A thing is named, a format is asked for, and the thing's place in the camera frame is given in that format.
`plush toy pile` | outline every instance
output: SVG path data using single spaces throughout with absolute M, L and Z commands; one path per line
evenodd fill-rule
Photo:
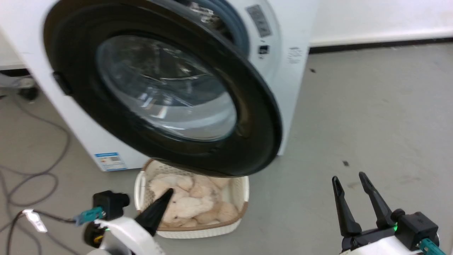
M 236 207 L 222 200 L 222 190 L 230 179 L 195 175 L 158 174 L 148 188 L 154 200 L 169 188 L 173 196 L 162 218 L 161 227 L 195 227 L 230 221 L 237 217 Z

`teal connector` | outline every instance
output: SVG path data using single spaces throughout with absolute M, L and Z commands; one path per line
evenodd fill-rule
M 82 212 L 81 214 L 74 217 L 76 220 L 76 226 L 80 226 L 86 222 L 91 222 L 104 217 L 104 211 L 102 207 L 95 207 L 93 209 Z
M 428 238 L 425 238 L 420 242 L 420 250 L 424 255 L 445 255 L 445 253 Z

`washing machine door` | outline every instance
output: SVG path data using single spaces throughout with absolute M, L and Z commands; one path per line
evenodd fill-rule
M 61 89 L 129 146 L 192 172 L 250 175 L 279 149 L 277 104 L 197 17 L 170 0 L 62 0 L 44 45 Z

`plastic basket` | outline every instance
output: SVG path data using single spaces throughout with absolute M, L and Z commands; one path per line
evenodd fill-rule
M 142 208 L 147 207 L 153 202 L 153 194 L 148 190 L 147 186 L 154 176 L 160 173 L 175 173 L 187 176 L 194 175 L 193 173 L 150 159 L 135 180 L 134 202 L 138 211 L 141 211 Z M 191 239 L 224 235 L 233 232 L 239 226 L 239 223 L 247 210 L 249 192 L 248 177 L 232 178 L 229 186 L 223 191 L 223 200 L 232 203 L 238 209 L 239 214 L 235 219 L 227 222 L 212 225 L 199 225 L 195 227 L 159 227 L 157 229 L 157 234 L 165 238 Z

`front-loading washing machine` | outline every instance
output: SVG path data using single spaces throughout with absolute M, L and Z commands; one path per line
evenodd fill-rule
M 0 28 L 104 171 L 282 154 L 318 0 L 4 1 Z

